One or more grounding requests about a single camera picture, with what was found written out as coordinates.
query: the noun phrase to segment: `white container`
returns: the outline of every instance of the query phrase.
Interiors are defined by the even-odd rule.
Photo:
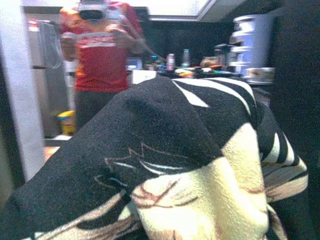
[[[242,74],[246,68],[262,68],[267,65],[270,39],[274,17],[268,14],[246,15],[236,17],[237,26],[230,41],[241,42],[241,46],[231,49],[238,53],[237,62],[231,66],[240,66]]]

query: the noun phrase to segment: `refrigerator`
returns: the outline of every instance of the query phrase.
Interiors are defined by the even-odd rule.
[[[69,110],[59,25],[30,20],[28,38],[43,132],[53,138],[61,133],[58,114]]]

